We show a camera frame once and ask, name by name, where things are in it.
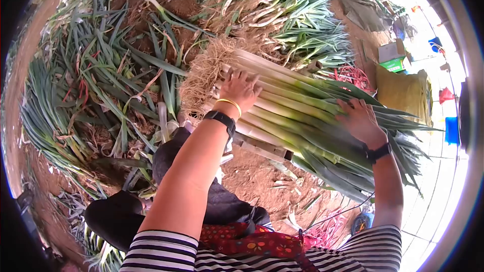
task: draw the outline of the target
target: hand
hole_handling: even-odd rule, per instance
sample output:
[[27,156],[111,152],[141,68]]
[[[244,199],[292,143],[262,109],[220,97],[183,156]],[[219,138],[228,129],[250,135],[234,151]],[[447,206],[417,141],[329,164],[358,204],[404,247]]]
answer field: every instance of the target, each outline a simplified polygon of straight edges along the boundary
[[[241,72],[230,69],[220,88],[220,98],[234,101],[239,105],[242,113],[244,113],[254,105],[257,96],[262,91],[262,87],[256,86],[258,80],[259,75],[249,78],[246,71]],[[233,111],[235,109],[237,112],[236,116],[239,116],[237,108],[228,102],[217,102],[214,106],[214,111],[222,112],[220,109],[229,110],[232,113],[232,115],[229,115],[230,117],[233,117]]]
[[369,149],[375,150],[388,142],[385,132],[378,126],[377,118],[373,112],[373,107],[366,104],[363,99],[351,99],[348,103],[336,100],[347,114],[337,115],[336,120],[341,122],[349,133],[365,143]]

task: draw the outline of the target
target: black pants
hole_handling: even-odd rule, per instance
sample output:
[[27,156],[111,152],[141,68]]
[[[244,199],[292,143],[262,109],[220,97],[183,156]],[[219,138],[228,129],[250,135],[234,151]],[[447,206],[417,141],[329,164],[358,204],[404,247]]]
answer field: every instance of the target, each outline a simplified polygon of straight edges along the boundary
[[[177,129],[173,140],[158,148],[153,156],[153,178],[160,184],[190,132],[184,127]],[[131,193],[119,191],[107,199],[89,204],[84,218],[89,228],[118,250],[128,252],[129,246],[141,225],[142,203]],[[241,201],[214,179],[209,188],[204,224],[226,225],[233,222],[257,225],[270,222],[269,214],[262,207],[253,207]]]

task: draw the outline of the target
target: black watch strap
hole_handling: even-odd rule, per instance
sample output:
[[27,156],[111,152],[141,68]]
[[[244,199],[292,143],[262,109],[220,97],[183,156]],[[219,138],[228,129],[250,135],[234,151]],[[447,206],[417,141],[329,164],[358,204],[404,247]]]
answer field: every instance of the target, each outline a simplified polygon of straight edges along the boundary
[[235,120],[230,118],[226,114],[218,111],[207,112],[204,119],[214,119],[221,122],[223,125],[227,126],[228,139],[232,138],[235,133]]
[[371,162],[372,165],[374,165],[378,159],[384,157],[387,154],[391,154],[391,146],[389,142],[386,142],[380,148],[370,150],[365,144],[365,153],[366,158]]

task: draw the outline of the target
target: soil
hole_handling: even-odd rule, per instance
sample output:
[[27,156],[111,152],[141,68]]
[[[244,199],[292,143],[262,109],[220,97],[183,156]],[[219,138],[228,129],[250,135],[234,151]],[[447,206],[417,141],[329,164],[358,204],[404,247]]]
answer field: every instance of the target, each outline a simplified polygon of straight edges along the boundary
[[[158,0],[160,4],[169,9],[174,14],[183,19],[188,19],[200,11],[200,5],[196,0]],[[114,0],[112,2],[113,8],[119,8],[126,0]],[[27,75],[28,63],[34,52],[37,50],[37,44],[40,38],[40,30],[45,24],[45,21],[50,17],[56,9],[58,0],[43,0],[43,3],[37,8],[33,20],[28,28],[27,33],[23,38],[18,49],[18,56],[13,66],[12,76],[9,79],[6,91],[5,103],[21,103],[22,95],[18,91],[23,90],[24,80]],[[129,0],[129,6],[132,9],[125,20],[124,25],[131,24],[129,21],[139,21],[136,24],[136,31],[142,32],[148,30],[146,22],[143,21],[145,17],[149,17],[147,11],[154,10],[153,7],[142,9],[146,3],[143,0]],[[354,23],[347,20],[344,16],[344,11],[340,0],[333,0],[331,2],[331,9],[336,13],[336,17],[342,19],[343,23],[348,27],[350,33],[350,40],[353,43],[356,55],[356,65],[364,70],[375,87],[375,65],[378,57],[378,46],[388,42],[388,36],[385,33],[368,33],[361,30]],[[193,43],[193,32],[184,28],[173,27],[180,45],[184,45],[185,50]],[[362,43],[365,48],[366,55],[363,54]],[[137,48],[146,52],[153,52],[153,45],[147,38],[138,40],[135,44]],[[189,63],[193,57],[198,53],[198,48],[191,49],[187,56],[186,63]],[[167,49],[167,59],[173,63],[175,60],[175,53],[171,46]],[[5,114],[5,119],[2,120],[3,126],[9,128],[5,136],[4,145],[8,145],[5,149],[6,170],[8,172],[9,184],[12,189],[14,197],[18,197],[21,192],[22,178],[28,178],[27,174],[27,160],[32,162],[32,169],[38,182],[35,189],[35,198],[33,202],[33,216],[38,223],[39,231],[45,241],[61,253],[64,257],[69,258],[71,263],[74,263],[80,269],[87,271],[87,264],[83,263],[84,259],[81,247],[76,243],[74,238],[69,234],[69,225],[62,215],[59,215],[55,205],[51,202],[49,192],[56,195],[60,188],[67,191],[72,191],[72,187],[62,175],[48,170],[45,159],[39,156],[37,152],[29,148],[17,147],[21,125],[19,123],[19,106],[12,105],[9,107],[9,113]],[[339,194],[324,190],[318,187],[318,180],[287,164],[298,177],[304,178],[301,186],[295,184],[290,178],[276,170],[269,161],[261,156],[254,155],[246,150],[234,146],[234,159],[223,166],[223,171],[226,176],[223,178],[223,185],[233,191],[240,199],[251,202],[253,205],[257,203],[268,210],[273,226],[277,231],[287,234],[296,234],[295,230],[288,226],[283,220],[287,217],[289,209],[296,210],[296,221],[302,227],[308,227],[315,219],[318,213],[328,208],[334,210],[342,207],[347,208],[353,206],[354,203],[347,198],[343,198]],[[276,186],[276,180],[288,181],[287,188],[273,188]],[[314,200],[317,196],[322,195],[319,200],[312,206],[311,209],[305,211],[303,207]],[[342,228],[336,235],[338,241],[341,241],[349,233],[349,224],[353,218],[359,213],[359,210],[352,210],[344,214],[348,223],[346,227]]]
[[[177,15],[182,19],[189,19],[191,16],[200,13],[201,5],[197,3],[197,0],[157,0],[160,5]],[[121,9],[126,3],[126,0],[112,0],[112,9]],[[140,33],[149,32],[147,21],[152,22],[149,14],[151,12],[155,13],[157,16],[160,12],[152,5],[145,2],[145,0],[128,0],[129,12],[127,17],[121,24],[121,28],[127,25],[134,25],[134,29],[128,33],[127,38],[132,38]],[[193,44],[194,42],[194,32],[185,29],[181,26],[172,26],[173,33],[176,36],[178,45],[184,47],[184,52]],[[153,42],[147,36],[142,39],[138,39],[133,45],[135,48],[146,53],[153,53],[154,47]],[[197,55],[199,50],[198,46],[194,46],[185,59],[186,63],[190,63],[193,58]],[[176,62],[175,50],[169,44],[166,49],[166,59],[169,63]]]
[[[23,177],[34,185],[31,213],[42,240],[52,247],[55,253],[69,259],[70,263],[63,268],[63,271],[76,271],[72,268],[73,264],[87,271],[88,264],[84,263],[85,259],[81,255],[84,250],[70,235],[69,223],[64,216],[67,211],[55,205],[49,196],[49,193],[57,196],[61,188],[68,192],[76,189],[73,189],[67,179],[56,169],[51,174],[47,161],[43,156],[39,157],[33,147],[28,146],[24,150],[32,164],[35,179],[27,173],[24,173]],[[60,215],[56,208],[63,211],[64,215]]]

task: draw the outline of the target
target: yellow sack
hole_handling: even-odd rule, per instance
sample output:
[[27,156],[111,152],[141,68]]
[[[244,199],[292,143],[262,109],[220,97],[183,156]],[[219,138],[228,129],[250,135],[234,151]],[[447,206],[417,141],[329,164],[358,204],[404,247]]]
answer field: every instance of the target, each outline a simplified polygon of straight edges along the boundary
[[414,75],[396,74],[377,65],[376,73],[377,99],[381,104],[409,112],[420,119],[408,119],[432,126],[430,120],[432,87],[424,70],[420,70],[418,74]]

